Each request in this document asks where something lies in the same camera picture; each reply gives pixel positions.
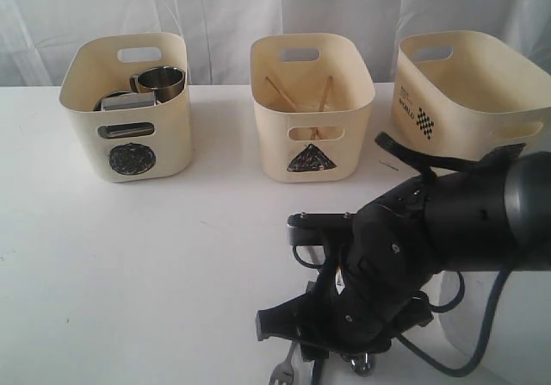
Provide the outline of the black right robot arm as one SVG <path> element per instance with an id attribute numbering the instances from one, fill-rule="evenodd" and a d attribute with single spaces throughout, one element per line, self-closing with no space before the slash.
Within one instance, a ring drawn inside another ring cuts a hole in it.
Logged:
<path id="1" fill-rule="evenodd" d="M 257 338 L 380 353 L 431 322 L 420 291 L 437 273 L 549 269 L 550 156 L 492 154 L 409 178 L 352 214 L 293 214 L 288 230 L 293 248 L 320 246 L 325 261 L 309 291 L 257 313 Z"/>

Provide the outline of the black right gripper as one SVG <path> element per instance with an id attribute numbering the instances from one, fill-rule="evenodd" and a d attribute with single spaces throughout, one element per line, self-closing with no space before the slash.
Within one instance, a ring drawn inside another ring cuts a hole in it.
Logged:
<path id="1" fill-rule="evenodd" d="M 382 353 L 393 338 L 432 321 L 421 288 L 433 269 L 409 253 L 332 251 L 324 262 L 296 261 L 319 272 L 311 290 L 256 315 L 258 341 L 284 338 L 303 361 L 332 353 Z"/>

